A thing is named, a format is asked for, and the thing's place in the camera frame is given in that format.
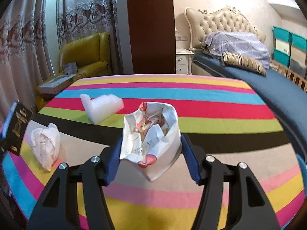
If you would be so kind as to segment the small blue booklet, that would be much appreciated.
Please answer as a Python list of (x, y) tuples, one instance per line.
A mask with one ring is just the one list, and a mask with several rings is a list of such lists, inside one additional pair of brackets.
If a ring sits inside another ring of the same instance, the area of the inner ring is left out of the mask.
[(64, 68), (64, 73), (66, 75), (73, 75), (73, 74), (75, 75), (78, 72), (76, 62), (70, 62), (68, 64), (65, 64), (63, 68)]

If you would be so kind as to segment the dark wooden door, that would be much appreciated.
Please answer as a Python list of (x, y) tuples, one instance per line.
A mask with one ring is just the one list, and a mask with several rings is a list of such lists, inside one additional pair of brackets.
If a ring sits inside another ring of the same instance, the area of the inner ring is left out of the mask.
[(135, 74), (175, 73), (173, 0), (127, 0)]

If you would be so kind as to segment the teal storage bins stack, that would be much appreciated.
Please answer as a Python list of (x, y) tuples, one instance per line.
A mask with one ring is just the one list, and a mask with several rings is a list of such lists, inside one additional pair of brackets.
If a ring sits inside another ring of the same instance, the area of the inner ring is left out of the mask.
[(273, 59), (306, 76), (306, 38), (276, 26), (273, 27), (273, 37)]

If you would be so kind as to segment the gold striped pillow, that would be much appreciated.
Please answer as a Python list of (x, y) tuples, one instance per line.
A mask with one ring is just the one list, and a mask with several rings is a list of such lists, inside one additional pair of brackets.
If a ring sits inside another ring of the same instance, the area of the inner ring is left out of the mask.
[(245, 71), (257, 73), (265, 77), (267, 76), (265, 68), (259, 61), (238, 53), (224, 52), (222, 53), (221, 61), (223, 65), (228, 65)]

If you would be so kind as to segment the white crumpled plastic bag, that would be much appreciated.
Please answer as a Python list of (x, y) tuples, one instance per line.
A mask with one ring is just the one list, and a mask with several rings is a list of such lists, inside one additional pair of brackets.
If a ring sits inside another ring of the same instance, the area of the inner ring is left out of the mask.
[(50, 123), (48, 128), (36, 128), (30, 135), (30, 148), (43, 169), (51, 171), (60, 150), (60, 133), (58, 127)]

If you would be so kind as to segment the wooden crib rail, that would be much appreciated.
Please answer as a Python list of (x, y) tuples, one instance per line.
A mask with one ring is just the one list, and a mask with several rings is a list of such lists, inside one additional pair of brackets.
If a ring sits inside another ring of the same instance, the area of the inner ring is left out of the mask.
[(293, 82), (295, 85), (300, 87), (304, 92), (307, 92), (307, 82), (302, 76), (297, 74), (296, 72), (292, 71), (290, 68), (286, 67), (285, 65), (271, 60), (270, 68), (275, 72), (281, 74), (282, 76), (286, 77), (288, 80)]

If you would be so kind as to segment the colourful striped rug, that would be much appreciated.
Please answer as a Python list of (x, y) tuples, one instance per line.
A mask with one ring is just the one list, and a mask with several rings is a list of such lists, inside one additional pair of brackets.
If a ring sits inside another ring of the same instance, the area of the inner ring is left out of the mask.
[(26, 229), (304, 229), (306, 171), (244, 81), (83, 78), (2, 168)]

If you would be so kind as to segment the dark brown box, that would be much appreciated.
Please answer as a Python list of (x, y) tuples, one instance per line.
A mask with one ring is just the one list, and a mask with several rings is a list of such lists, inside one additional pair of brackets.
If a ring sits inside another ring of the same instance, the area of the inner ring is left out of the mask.
[(1, 131), (1, 159), (6, 152), (20, 154), (23, 136), (32, 115), (18, 100), (13, 102)]

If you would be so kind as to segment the beige tufted headboard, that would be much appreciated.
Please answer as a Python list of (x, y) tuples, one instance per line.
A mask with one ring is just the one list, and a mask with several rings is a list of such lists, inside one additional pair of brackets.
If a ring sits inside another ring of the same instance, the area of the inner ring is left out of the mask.
[(253, 33), (260, 42), (263, 43), (266, 40), (265, 33), (252, 26), (235, 7), (227, 7), (215, 12), (186, 7), (184, 16), (189, 26), (189, 49), (192, 51), (200, 51), (205, 36), (216, 31)]

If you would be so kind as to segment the purple striped duvet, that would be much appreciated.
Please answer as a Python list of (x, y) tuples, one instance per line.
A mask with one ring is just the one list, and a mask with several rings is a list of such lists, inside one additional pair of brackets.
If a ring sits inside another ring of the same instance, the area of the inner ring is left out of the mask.
[(201, 47), (216, 58), (220, 58), (225, 52), (253, 58), (265, 69), (269, 69), (271, 62), (268, 49), (253, 33), (213, 32), (205, 36)]

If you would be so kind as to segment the white nightstand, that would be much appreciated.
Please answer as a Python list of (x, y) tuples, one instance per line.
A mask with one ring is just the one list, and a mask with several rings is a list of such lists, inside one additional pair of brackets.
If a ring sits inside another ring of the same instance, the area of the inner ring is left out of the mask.
[(190, 50), (176, 49), (176, 67), (175, 73), (178, 75), (191, 75), (191, 64), (194, 53)]

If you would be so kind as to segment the large white book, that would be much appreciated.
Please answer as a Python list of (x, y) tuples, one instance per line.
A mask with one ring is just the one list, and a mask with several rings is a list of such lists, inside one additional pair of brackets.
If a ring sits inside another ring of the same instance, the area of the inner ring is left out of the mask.
[(41, 94), (58, 94), (73, 83), (75, 74), (59, 75), (39, 86)]

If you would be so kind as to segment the pink lace curtain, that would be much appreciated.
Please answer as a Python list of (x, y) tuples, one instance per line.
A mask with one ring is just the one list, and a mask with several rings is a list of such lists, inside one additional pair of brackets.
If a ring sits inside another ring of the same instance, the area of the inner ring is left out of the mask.
[(35, 87), (61, 71), (63, 46), (107, 32), (107, 74), (119, 72), (117, 0), (12, 0), (1, 16), (1, 120), (18, 100), (35, 109)]

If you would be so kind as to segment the white foam block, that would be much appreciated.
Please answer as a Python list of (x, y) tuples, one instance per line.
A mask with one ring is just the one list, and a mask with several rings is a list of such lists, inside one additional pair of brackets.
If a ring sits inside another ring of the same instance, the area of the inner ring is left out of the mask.
[(94, 124), (99, 124), (124, 108), (123, 100), (113, 94), (101, 95), (94, 99), (87, 94), (81, 94), (80, 99), (88, 118)]

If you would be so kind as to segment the white cartoon paper bag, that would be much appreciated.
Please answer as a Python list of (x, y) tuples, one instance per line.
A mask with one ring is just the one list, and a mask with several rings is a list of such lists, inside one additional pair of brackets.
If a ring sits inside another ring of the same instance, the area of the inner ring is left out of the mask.
[(130, 163), (148, 181), (158, 179), (182, 151), (176, 109), (168, 103), (143, 102), (123, 121), (120, 160)]

